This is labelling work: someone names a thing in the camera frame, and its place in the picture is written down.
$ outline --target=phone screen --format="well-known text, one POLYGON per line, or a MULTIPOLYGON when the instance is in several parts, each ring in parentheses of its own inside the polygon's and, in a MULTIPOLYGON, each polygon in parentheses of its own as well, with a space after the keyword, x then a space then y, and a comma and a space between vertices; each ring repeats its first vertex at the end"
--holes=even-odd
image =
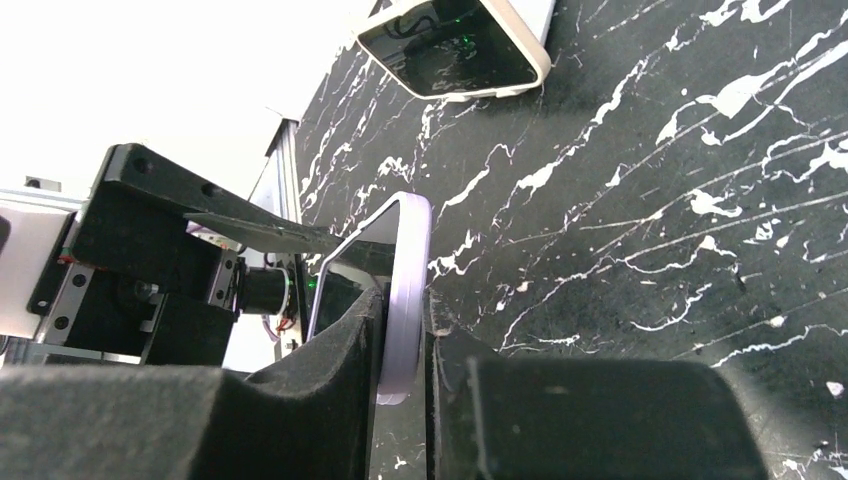
POLYGON ((395 202, 353 238, 340 254, 327 257, 329 266, 323 273, 323 281, 318 279, 318 298, 311 312, 311 324, 315 326, 308 338, 338 321, 371 287, 382 290, 383 303, 389 305, 399 219, 400 204, 395 202))
POLYGON ((538 74, 479 0, 433 0, 359 35, 422 96, 526 85, 538 74))

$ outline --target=screw hole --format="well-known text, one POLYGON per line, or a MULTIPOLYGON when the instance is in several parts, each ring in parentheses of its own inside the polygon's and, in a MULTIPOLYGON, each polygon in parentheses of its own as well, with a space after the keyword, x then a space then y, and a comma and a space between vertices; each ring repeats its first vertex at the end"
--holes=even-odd
POLYGON ((133 168, 142 175, 146 175, 153 170, 153 164, 146 158, 136 158, 133 160, 133 168))
POLYGON ((203 192, 203 194, 207 197, 216 197, 220 195, 221 192, 223 192, 223 190, 221 190, 221 187, 215 185, 214 183, 204 184, 202 187, 200 187, 200 191, 203 192))
POLYGON ((56 330, 64 330, 68 328, 68 325, 70 323, 71 321, 68 319, 68 317, 59 317, 56 319, 56 321, 53 322, 53 326, 56 327, 56 330))

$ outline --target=table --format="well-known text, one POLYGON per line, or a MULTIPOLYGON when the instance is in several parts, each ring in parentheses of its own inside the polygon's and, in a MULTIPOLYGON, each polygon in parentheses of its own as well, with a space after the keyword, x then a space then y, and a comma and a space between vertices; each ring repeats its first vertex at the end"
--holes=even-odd
MULTIPOLYGON (((419 101, 343 52, 297 133, 304 223, 422 194, 431 286, 502 355, 706 363, 774 478, 848 478, 848 5, 554 15, 516 98, 419 101)), ((420 400, 378 414, 373 478, 421 478, 420 400)))

